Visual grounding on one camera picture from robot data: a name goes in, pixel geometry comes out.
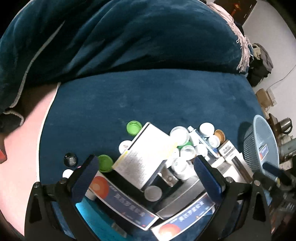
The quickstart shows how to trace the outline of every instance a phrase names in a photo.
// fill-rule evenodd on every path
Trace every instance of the electric kettle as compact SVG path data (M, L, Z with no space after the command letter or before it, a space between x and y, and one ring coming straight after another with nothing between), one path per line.
M288 118L285 118L283 120L281 120L279 123L276 124L279 128L279 131L283 134L290 134L291 131L292 131L292 120L288 117Z

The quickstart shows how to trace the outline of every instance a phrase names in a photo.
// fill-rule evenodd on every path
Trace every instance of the blue laundry basket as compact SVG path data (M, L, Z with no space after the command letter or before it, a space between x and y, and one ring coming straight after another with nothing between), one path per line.
M267 145L268 153L260 156L260 150ZM276 180L276 176L262 168L264 162L279 167L279 151L276 139L267 121L260 115L256 115L253 124L244 136L244 158L253 171L261 171L270 179Z

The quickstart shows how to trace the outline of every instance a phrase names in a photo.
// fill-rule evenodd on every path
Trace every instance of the pink scarf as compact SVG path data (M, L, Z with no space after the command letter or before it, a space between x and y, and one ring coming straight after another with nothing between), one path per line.
M242 58L239 62L239 65L237 66L237 70L239 69L239 72L245 72L249 66L249 58L251 56L250 50L248 48L250 43L248 37L243 36L239 28L235 25L233 17L228 12L226 12L224 8L212 2L207 3L207 6L224 18L234 34L238 36L237 43L240 43L241 45Z

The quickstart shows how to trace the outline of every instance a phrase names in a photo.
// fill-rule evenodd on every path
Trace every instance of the cabinet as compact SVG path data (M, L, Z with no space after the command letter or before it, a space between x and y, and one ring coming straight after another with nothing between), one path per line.
M235 21L243 25L254 6L256 0L216 0L214 3L223 7L229 14L232 15Z

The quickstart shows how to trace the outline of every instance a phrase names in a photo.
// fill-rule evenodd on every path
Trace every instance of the green bottle cap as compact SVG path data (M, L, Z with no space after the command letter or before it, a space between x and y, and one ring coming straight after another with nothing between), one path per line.
M188 141L185 145L183 145L183 146L178 146L178 149L181 150L182 147L184 147L184 146L193 146L193 143L192 143L191 141Z
M112 171L113 160L107 155L98 156L100 172L110 172Z
M141 123L136 120L130 121L126 125L126 130L128 131L128 133L131 136L136 136L140 132L141 129L142 129Z

